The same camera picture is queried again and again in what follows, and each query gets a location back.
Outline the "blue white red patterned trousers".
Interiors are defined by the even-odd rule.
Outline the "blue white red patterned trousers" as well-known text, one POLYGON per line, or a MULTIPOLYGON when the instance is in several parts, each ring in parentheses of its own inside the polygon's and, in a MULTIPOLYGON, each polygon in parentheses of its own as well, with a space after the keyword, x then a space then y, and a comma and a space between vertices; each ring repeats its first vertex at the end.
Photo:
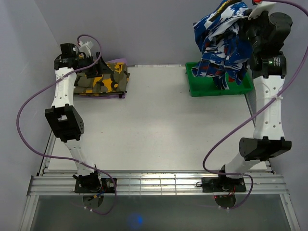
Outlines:
POLYGON ((249 42, 239 38, 239 21, 247 18, 247 10, 241 0, 224 0, 194 23, 195 43, 202 54, 192 68, 194 77, 212 78, 219 90, 228 90, 230 82, 242 83, 252 54, 249 42))

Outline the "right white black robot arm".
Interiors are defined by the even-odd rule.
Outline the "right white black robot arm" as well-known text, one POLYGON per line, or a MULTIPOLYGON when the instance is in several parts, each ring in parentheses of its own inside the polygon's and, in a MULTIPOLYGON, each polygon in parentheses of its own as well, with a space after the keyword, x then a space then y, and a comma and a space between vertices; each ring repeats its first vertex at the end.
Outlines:
POLYGON ((223 191, 245 192, 244 174, 253 166, 275 158, 292 147, 282 128, 282 96, 287 61, 282 47, 293 21, 284 13, 263 11, 240 24, 240 36, 252 45, 249 65, 256 91, 259 114, 251 138, 241 138, 238 154, 224 165, 216 185, 223 191))

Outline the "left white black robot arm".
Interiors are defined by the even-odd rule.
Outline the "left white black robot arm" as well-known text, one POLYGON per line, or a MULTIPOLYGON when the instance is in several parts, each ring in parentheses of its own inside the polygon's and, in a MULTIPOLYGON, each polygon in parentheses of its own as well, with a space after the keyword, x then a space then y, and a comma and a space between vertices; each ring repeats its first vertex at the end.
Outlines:
POLYGON ((84 122, 74 107, 74 89, 77 74, 87 79, 103 74, 113 74, 99 52, 96 58, 91 54, 92 42, 79 42, 79 48, 72 43, 61 44, 61 54, 54 61, 56 75, 55 95, 50 109, 45 110, 45 117, 55 135, 69 150, 77 166, 78 185, 90 192, 98 192, 102 180, 95 170, 96 165, 87 159, 82 150, 84 122))

